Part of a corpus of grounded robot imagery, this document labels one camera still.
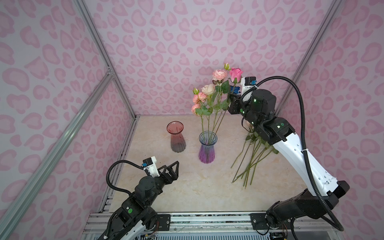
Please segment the blue rose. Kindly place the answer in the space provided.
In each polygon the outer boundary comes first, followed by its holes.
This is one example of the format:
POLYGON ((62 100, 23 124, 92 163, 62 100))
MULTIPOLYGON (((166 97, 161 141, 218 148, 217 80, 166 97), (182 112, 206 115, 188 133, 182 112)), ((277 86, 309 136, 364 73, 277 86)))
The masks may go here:
POLYGON ((220 90, 220 92, 217 91, 218 97, 214 105, 215 123, 213 131, 215 134, 218 133, 225 116, 236 115, 240 112, 241 87, 222 84, 220 90))

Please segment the magenta rose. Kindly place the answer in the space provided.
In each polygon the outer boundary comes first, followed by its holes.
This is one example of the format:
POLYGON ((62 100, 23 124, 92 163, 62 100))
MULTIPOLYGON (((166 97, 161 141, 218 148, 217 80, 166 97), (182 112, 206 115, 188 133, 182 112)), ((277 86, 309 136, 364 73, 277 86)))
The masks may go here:
POLYGON ((222 101, 222 110, 228 110, 231 103, 240 95, 242 73, 240 68, 226 66, 222 69, 221 92, 227 96, 226 100, 222 101))

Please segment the cream white rose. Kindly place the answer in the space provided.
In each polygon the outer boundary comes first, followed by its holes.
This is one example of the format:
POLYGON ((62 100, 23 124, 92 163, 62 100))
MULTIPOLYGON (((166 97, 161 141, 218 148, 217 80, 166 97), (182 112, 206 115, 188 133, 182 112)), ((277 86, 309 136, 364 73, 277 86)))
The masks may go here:
POLYGON ((214 110, 213 106, 214 106, 215 97, 216 97, 216 87, 213 84, 206 85, 202 88, 202 93, 206 96, 205 103, 203 106, 203 113, 207 119, 207 131, 209 131, 210 121, 211 121, 210 118, 214 110))

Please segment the purple blue glass vase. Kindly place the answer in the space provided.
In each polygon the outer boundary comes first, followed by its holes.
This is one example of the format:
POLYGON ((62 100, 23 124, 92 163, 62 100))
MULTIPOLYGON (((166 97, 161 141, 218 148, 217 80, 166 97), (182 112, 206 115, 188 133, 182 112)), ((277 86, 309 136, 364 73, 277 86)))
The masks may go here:
POLYGON ((210 164, 215 160, 215 144, 218 141, 217 135, 212 131, 204 131, 199 136, 201 147, 199 150, 199 159, 204 164, 210 164))

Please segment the pink rose spray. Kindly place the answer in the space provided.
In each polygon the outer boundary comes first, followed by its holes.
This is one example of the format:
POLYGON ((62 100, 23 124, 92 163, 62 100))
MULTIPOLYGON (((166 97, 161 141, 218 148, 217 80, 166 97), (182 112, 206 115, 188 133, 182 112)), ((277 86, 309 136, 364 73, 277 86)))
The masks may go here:
MULTIPOLYGON (((213 71, 211 84, 213 84, 216 87, 215 103, 216 103, 216 99, 218 97, 217 91, 219 91, 219 92, 221 91, 220 90, 220 86, 222 85, 221 76, 222 76, 222 69, 218 69, 218 70, 213 71)), ((198 90, 197 88, 195 88, 193 90, 194 97, 193 97, 193 106, 191 108, 191 111, 195 116, 200 118, 201 125, 202 125, 202 132, 204 132, 204 131, 207 131, 207 119, 203 113, 203 106, 205 103, 206 96, 202 93, 202 88, 200 90, 198 90)), ((214 110, 213 110, 213 113, 211 114, 210 120, 211 121, 210 121, 210 130, 209 131, 214 132, 213 131, 213 127, 214 127, 214 123, 215 123, 215 111, 214 110)))

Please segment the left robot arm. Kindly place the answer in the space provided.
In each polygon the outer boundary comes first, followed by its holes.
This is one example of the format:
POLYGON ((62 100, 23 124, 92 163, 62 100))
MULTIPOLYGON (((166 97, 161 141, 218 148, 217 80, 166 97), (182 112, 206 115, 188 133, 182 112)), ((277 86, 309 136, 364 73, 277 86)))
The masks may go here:
POLYGON ((156 231, 160 228, 158 213, 152 208, 155 199, 163 192, 166 185, 172 184, 179 177, 178 161, 169 166, 156 167, 156 161, 152 158, 143 160, 142 165, 137 165, 127 160, 119 160, 113 163, 107 171, 106 182, 114 191, 128 195, 109 218, 106 230, 99 237, 100 240, 134 240, 145 231, 156 231), (128 164, 146 173, 141 178, 135 190, 118 188, 110 180, 110 173, 119 164, 128 164))

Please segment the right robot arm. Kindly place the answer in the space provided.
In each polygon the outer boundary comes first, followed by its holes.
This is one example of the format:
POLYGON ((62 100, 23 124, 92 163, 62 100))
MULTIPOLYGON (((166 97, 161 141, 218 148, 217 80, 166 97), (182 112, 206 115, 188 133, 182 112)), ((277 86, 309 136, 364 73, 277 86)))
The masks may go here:
POLYGON ((309 217, 343 231, 332 210, 350 186, 327 172, 306 148, 305 139, 286 119, 276 116, 276 97, 268 90, 252 88, 242 95, 230 94, 230 100, 229 112, 249 122, 253 132, 277 150, 306 185, 295 197, 274 203, 266 211, 264 225, 277 229, 288 220, 309 217))

